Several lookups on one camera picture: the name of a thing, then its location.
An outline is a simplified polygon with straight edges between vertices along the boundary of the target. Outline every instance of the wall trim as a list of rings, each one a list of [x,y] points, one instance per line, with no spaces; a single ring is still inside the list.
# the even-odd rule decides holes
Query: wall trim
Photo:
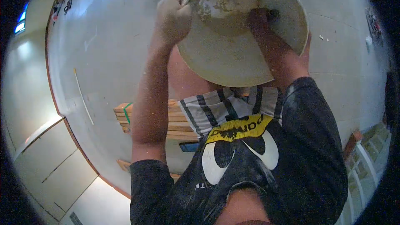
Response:
[[[99,172],[97,171],[97,169],[94,167],[93,163],[89,160],[89,158],[86,156],[85,152],[83,151],[82,147],[80,146],[78,140],[76,139],[76,137],[75,137],[75,135],[74,135],[74,133],[73,133],[73,131],[72,131],[72,129],[71,129],[70,124],[68,123],[67,118],[64,119],[64,123],[65,123],[65,126],[67,127],[67,130],[68,130],[68,132],[69,132],[69,134],[70,134],[72,140],[74,141],[76,147],[77,147],[77,148],[79,149],[79,151],[82,153],[82,156],[86,159],[86,162],[90,165],[90,167],[94,170],[94,172],[95,172],[97,175],[100,175],[100,173],[99,173]]]
[[[49,87],[50,87],[50,93],[53,99],[53,103],[54,106],[56,108],[57,114],[60,116],[63,116],[60,114],[60,110],[58,109],[58,105],[56,102],[56,98],[54,97],[54,92],[53,92],[53,85],[51,83],[51,78],[50,78],[50,69],[49,69],[49,60],[48,60],[48,30],[49,30],[49,25],[50,25],[50,20],[52,17],[52,11],[53,11],[53,7],[52,10],[50,11],[49,14],[49,18],[47,20],[47,25],[46,25],[46,30],[45,30],[45,35],[44,35],[44,54],[45,54],[45,60],[46,60],[46,70],[47,70],[47,79],[49,81]],[[110,181],[108,181],[104,176],[100,175],[100,173],[97,171],[97,169],[94,167],[94,165],[92,164],[92,162],[89,160],[89,158],[86,156],[85,152],[83,151],[82,147],[80,146],[78,140],[76,139],[70,124],[68,123],[67,118],[63,118],[64,123],[67,127],[68,132],[70,133],[70,136],[72,138],[72,140],[74,141],[75,145],[77,146],[77,148],[79,149],[79,151],[82,153],[83,157],[85,158],[86,162],[90,165],[90,167],[94,170],[94,172],[97,174],[97,176],[99,176],[103,181],[105,181],[109,186],[113,187],[116,191],[118,191],[119,193],[121,193],[124,197],[130,199],[131,196],[123,191],[121,188],[115,186],[113,183],[111,183]]]
[[[52,11],[53,11],[53,6],[52,6],[52,9],[50,10],[49,18],[47,20],[46,30],[45,30],[45,33],[44,33],[44,57],[45,57],[45,60],[46,60],[47,79],[49,81],[51,97],[53,99],[54,106],[56,107],[57,114],[62,116],[60,114],[60,110],[58,109],[56,98],[54,97],[53,86],[51,84],[51,79],[50,79],[49,60],[48,60],[48,52],[47,52],[47,50],[48,50],[48,46],[47,46],[48,30],[49,30],[49,24],[50,24],[50,20],[51,20],[51,16],[52,16],[52,14],[51,14]]]
[[[60,123],[65,117],[59,116],[53,118],[49,121],[47,121],[45,124],[43,124],[41,127],[39,127],[34,133],[32,133],[26,140],[25,142],[18,147],[18,149],[15,152],[13,162],[15,162],[20,154],[22,154],[24,151],[26,151],[33,142],[35,142],[38,138],[40,138],[44,133],[46,133],[48,130],[56,126],[58,123]]]
[[[110,185],[111,187],[113,187],[116,191],[118,191],[120,194],[122,194],[124,197],[126,197],[126,198],[128,198],[128,199],[131,199],[131,196],[130,196],[127,192],[125,192],[125,191],[123,191],[121,188],[115,186],[112,182],[108,181],[104,176],[99,175],[99,177],[100,177],[104,182],[106,182],[108,185]]]

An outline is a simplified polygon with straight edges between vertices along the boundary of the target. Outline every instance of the green strap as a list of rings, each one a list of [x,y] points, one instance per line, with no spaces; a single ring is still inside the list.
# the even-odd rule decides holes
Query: green strap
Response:
[[[124,108],[124,113],[125,113],[125,117],[126,117],[126,119],[127,119],[127,123],[128,124],[130,124],[130,120],[129,120],[129,117],[128,117],[128,114],[127,114],[127,112],[126,112],[126,108],[128,107],[128,106],[130,106],[132,104],[132,102],[130,102],[127,106],[125,106],[125,108]]]

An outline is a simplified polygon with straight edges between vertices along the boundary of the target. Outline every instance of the man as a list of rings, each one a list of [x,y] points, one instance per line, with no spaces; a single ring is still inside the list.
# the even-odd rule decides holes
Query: man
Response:
[[[299,58],[267,10],[253,9],[248,26],[275,80],[241,99],[182,61],[175,45],[190,26],[189,5],[159,2],[131,117],[131,223],[334,224],[347,175],[335,119],[308,74],[311,36]],[[168,78],[200,144],[175,184],[165,157]]]

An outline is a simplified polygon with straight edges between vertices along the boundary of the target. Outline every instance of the stack of lumber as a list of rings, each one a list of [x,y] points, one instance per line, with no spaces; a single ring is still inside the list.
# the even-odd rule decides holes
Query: stack of lumber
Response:
[[[117,120],[120,123],[123,132],[127,134],[130,134],[130,124],[126,116],[128,118],[131,117],[133,108],[133,103],[122,103],[114,108]],[[197,141],[196,133],[193,132],[189,122],[185,118],[185,115],[180,110],[178,102],[174,99],[168,100],[168,121],[168,139]]]

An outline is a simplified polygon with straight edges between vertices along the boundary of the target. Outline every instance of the window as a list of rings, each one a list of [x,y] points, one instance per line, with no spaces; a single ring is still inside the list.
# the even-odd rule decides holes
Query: window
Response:
[[[21,13],[21,16],[20,16],[20,18],[18,20],[18,23],[17,23],[17,27],[14,30],[15,34],[20,34],[23,31],[25,31],[25,17],[26,17],[26,9],[27,9],[27,7],[28,7],[28,4],[25,5],[24,11]]]

